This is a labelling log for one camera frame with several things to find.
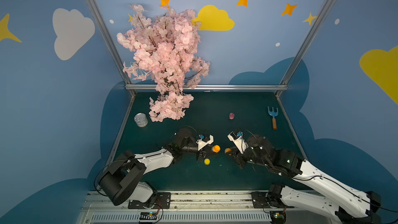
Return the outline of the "aluminium frame right post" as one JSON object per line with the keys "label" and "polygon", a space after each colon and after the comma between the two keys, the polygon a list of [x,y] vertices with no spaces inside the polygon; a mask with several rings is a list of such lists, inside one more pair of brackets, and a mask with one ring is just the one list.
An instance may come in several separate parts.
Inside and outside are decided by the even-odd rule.
{"label": "aluminium frame right post", "polygon": [[308,33],[306,34],[300,48],[298,49],[298,52],[294,56],[292,62],[290,63],[287,71],[285,72],[285,74],[279,84],[280,89],[275,91],[275,96],[277,99],[280,98],[283,91],[288,90],[289,81],[291,80],[293,74],[295,73],[295,71],[297,70],[301,61],[303,60],[310,45],[312,44],[313,40],[315,39],[318,31],[321,29],[325,19],[327,18],[330,10],[333,8],[336,1],[337,0],[325,0],[323,2],[314,23],[311,24],[311,27],[310,27]]}

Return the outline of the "small circuit board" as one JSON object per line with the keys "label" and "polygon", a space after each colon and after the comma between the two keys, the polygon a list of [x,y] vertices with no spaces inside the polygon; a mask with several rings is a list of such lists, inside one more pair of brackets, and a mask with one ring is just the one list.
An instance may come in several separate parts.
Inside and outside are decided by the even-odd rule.
{"label": "small circuit board", "polygon": [[142,223],[155,223],[158,220],[158,215],[154,212],[140,212],[138,222]]}

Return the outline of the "aluminium frame post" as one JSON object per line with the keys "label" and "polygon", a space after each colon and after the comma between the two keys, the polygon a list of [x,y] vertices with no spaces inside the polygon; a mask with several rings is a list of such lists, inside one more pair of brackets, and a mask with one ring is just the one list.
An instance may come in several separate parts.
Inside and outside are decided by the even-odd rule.
{"label": "aluminium frame post", "polygon": [[336,1],[337,0],[325,0],[323,2],[314,23],[311,24],[311,27],[310,27],[308,33],[306,34],[300,48],[298,49],[298,52],[294,56],[292,62],[290,63],[287,71],[285,72],[285,74],[279,84],[280,89],[275,91],[275,96],[277,99],[280,98],[283,91],[288,90],[289,81],[291,80],[293,74],[295,73],[295,71],[297,70],[301,61],[303,60],[310,45],[312,44],[313,40],[315,39],[318,31],[321,29],[325,19],[327,18],[330,10],[333,8]]}
{"label": "aluminium frame post", "polygon": [[119,70],[119,73],[125,83],[125,86],[130,85],[131,81],[130,81],[129,77],[127,76],[127,74],[125,72],[123,72],[122,59],[120,57],[119,52],[117,51],[116,45],[115,45],[115,43],[112,39],[112,36],[106,26],[106,23],[105,23],[103,16],[100,12],[100,9],[96,3],[96,0],[85,0],[85,1],[90,9],[90,12],[92,13],[92,15],[94,17],[95,23],[97,24],[97,26],[100,30],[100,33],[106,43],[106,46],[109,49],[109,51],[113,57],[113,60]]}

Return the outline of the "aluminium frame left post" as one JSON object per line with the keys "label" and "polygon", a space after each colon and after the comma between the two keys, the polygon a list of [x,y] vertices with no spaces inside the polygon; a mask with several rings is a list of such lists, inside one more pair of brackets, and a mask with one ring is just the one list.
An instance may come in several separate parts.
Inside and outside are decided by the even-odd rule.
{"label": "aluminium frame left post", "polygon": [[119,52],[117,51],[116,45],[115,45],[115,43],[112,39],[112,36],[106,26],[106,23],[105,23],[103,16],[100,12],[100,9],[96,3],[96,0],[85,0],[85,1],[90,9],[90,12],[92,13],[92,15],[94,17],[95,23],[97,24],[97,26],[100,30],[100,33],[106,43],[106,46],[109,49],[109,51],[113,57],[113,60],[119,70],[119,73],[125,83],[125,86],[130,85],[131,81],[130,81],[129,77],[127,76],[127,74],[125,72],[123,72],[122,59],[120,57]]}

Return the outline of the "pink cherry blossom tree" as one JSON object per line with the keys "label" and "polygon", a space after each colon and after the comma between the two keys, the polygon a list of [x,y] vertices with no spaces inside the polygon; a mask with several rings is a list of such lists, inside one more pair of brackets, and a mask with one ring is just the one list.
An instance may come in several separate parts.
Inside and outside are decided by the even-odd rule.
{"label": "pink cherry blossom tree", "polygon": [[183,88],[195,88],[210,68],[196,55],[200,42],[199,26],[192,23],[196,13],[171,8],[152,20],[144,15],[142,5],[131,8],[135,11],[130,17],[132,28],[117,34],[118,43],[134,54],[131,64],[123,64],[123,72],[135,80],[155,82],[159,95],[149,102],[151,121],[179,120],[194,100]]}

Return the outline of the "aluminium frame back bar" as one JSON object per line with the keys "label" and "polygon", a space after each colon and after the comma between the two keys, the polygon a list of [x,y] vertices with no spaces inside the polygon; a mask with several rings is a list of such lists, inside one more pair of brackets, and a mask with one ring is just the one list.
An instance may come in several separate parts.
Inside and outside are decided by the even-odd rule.
{"label": "aluminium frame back bar", "polygon": [[[155,84],[127,84],[126,90],[155,90]],[[287,85],[197,85],[195,88],[184,87],[184,90],[198,91],[286,91]]]}

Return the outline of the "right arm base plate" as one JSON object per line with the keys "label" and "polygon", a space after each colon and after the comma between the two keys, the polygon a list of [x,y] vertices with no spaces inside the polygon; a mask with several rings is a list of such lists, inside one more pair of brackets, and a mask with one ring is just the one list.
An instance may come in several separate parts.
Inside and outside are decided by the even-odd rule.
{"label": "right arm base plate", "polygon": [[282,195],[274,192],[254,191],[251,193],[254,208],[293,208],[285,205],[281,200]]}

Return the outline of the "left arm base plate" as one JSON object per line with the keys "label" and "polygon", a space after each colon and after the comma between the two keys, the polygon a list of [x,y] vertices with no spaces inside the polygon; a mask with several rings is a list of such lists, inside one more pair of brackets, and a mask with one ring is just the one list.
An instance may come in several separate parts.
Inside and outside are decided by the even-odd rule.
{"label": "left arm base plate", "polygon": [[169,209],[171,203],[171,193],[155,192],[145,202],[139,200],[130,200],[128,209],[153,209],[159,206],[163,209]]}

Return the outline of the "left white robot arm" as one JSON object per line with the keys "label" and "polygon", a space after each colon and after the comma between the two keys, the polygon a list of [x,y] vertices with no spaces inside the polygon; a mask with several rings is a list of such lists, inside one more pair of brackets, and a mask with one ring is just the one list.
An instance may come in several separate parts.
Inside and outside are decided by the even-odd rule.
{"label": "left white robot arm", "polygon": [[155,152],[122,153],[100,170],[94,180],[95,189],[102,189],[102,195],[115,206],[130,201],[134,207],[161,207],[157,190],[142,181],[144,175],[175,165],[184,154],[193,154],[201,162],[221,151],[220,146],[214,144],[214,137],[207,133],[194,136],[190,129],[182,128],[172,138],[171,143]]}

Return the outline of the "aluminium front rail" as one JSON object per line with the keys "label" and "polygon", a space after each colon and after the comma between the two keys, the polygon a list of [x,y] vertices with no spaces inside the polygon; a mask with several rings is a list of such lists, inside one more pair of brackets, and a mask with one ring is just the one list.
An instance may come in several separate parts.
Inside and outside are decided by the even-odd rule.
{"label": "aluminium front rail", "polygon": [[153,224],[333,224],[335,221],[303,208],[254,208],[250,190],[160,191],[171,193],[169,209],[128,209],[96,191],[88,193],[78,224],[140,224],[140,212],[154,212]]}

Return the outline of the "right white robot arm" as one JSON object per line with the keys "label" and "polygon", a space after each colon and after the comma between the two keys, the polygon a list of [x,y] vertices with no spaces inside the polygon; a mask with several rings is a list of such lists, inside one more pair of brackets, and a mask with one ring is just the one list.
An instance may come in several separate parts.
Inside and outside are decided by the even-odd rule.
{"label": "right white robot arm", "polygon": [[255,207],[300,208],[326,218],[335,224],[380,224],[379,194],[356,190],[322,172],[308,160],[287,149],[276,149],[265,137],[253,134],[245,139],[240,131],[231,132],[228,139],[234,147],[225,154],[242,169],[247,164],[264,166],[271,173],[290,178],[316,191],[309,194],[283,183],[272,184],[267,193],[255,192]]}

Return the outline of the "blue garden fork toy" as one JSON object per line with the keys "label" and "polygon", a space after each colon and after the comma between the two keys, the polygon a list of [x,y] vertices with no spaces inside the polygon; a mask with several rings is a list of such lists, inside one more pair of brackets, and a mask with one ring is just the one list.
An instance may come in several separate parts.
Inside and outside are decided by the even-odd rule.
{"label": "blue garden fork toy", "polygon": [[272,128],[273,130],[277,130],[277,122],[276,117],[278,116],[278,108],[267,108],[268,114],[272,117]]}

